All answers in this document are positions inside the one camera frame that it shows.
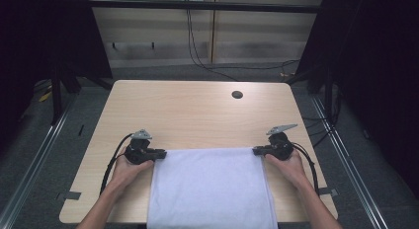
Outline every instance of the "round black grommet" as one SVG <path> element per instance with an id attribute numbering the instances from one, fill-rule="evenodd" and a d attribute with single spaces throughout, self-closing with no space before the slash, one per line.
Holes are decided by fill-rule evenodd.
<path id="1" fill-rule="evenodd" d="M 231 96 L 233 96 L 233 98 L 235 98 L 235 99 L 241 99 L 241 98 L 243 98 L 243 93 L 242 93 L 242 92 L 240 92 L 240 91 L 234 91 L 234 92 L 231 94 Z"/>

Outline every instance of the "white cloth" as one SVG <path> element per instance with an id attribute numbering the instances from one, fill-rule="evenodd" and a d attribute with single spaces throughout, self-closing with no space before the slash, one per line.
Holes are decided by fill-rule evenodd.
<path id="1" fill-rule="evenodd" d="M 251 148 L 169 150 L 156 161 L 147 228 L 278 228 Z"/>

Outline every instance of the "light wood table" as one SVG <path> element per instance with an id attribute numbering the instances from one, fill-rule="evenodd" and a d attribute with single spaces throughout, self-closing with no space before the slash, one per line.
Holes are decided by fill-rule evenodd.
<path id="1" fill-rule="evenodd" d="M 233 91 L 243 93 L 234 99 Z M 290 86 L 278 83 L 118 81 L 96 126 L 68 199 L 59 218 L 80 222 L 99 196 L 107 165 L 120 141 L 145 128 L 153 137 L 149 147 L 173 149 L 229 148 L 267 145 L 266 132 L 276 125 L 297 123 L 286 131 L 292 142 L 302 145 L 317 163 Z M 312 179 L 309 166 L 305 171 Z M 280 222 L 306 221 L 293 186 L 266 163 L 268 181 Z M 319 164 L 319 186 L 326 187 Z M 145 223 L 152 169 L 141 173 L 114 207 L 110 222 Z M 337 217 L 330 194 L 321 199 Z"/>

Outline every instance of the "gray carpet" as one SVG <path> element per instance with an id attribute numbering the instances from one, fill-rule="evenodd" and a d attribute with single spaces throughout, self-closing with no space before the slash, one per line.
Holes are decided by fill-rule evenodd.
<path id="1" fill-rule="evenodd" d="M 275 65 L 278 64 L 266 64 L 265 67 Z M 293 70 L 292 66 L 287 66 L 284 72 L 289 75 Z M 283 80 L 281 68 L 268 70 L 217 69 L 216 71 L 225 72 L 239 81 L 246 82 L 281 82 Z M 114 75 L 115 79 L 108 80 L 109 82 L 119 79 L 231 81 L 195 65 L 117 69 L 114 70 Z M 55 198 L 59 192 L 70 189 L 110 93 L 100 87 L 95 87 L 89 81 L 80 81 L 83 85 L 82 91 L 77 96 L 67 121 L 13 228 L 74 228 L 74 225 L 65 225 L 59 222 L 58 215 L 63 202 L 55 200 Z M 304 83 L 293 85 L 293 93 L 302 116 L 318 117 L 311 97 L 305 90 Z M 8 154 L 1 159 L 1 209 L 12 195 L 19 179 L 25 174 L 25 170 L 42 143 L 42 137 L 47 133 L 51 120 L 50 101 L 38 103 L 34 99 L 23 118 L 19 134 L 12 141 Z M 321 122 L 317 122 L 317 120 L 305 120 L 304 122 L 309 134 L 320 132 L 311 136 L 312 143 L 317 142 L 326 133 Z M 389 228 L 419 228 L 418 201 L 383 160 L 376 144 L 364 137 L 362 125 L 345 105 L 345 102 L 343 102 L 336 128 L 373 198 L 377 201 Z M 333 199 L 339 213 L 339 221 L 344 228 L 374 228 L 331 141 L 325 138 L 315 148 L 315 152 L 328 187 L 339 193 Z M 309 228 L 307 223 L 280 223 L 280 226 L 286 229 Z M 107 228 L 136 228 L 136 225 L 110 224 Z"/>

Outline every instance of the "forearm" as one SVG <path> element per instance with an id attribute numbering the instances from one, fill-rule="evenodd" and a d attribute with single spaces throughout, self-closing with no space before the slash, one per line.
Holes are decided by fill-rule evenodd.
<path id="1" fill-rule="evenodd" d="M 305 207 L 311 228 L 342 228 L 339 222 L 336 221 L 336 219 L 324 205 L 320 197 L 318 197 L 308 180 L 300 181 L 296 188 Z"/>
<path id="2" fill-rule="evenodd" d="M 108 216 L 114 207 L 119 195 L 120 189 L 111 184 L 107 185 L 105 190 L 99 196 L 99 199 L 87 213 L 83 221 L 77 226 L 78 229 L 96 229 L 104 228 Z"/>

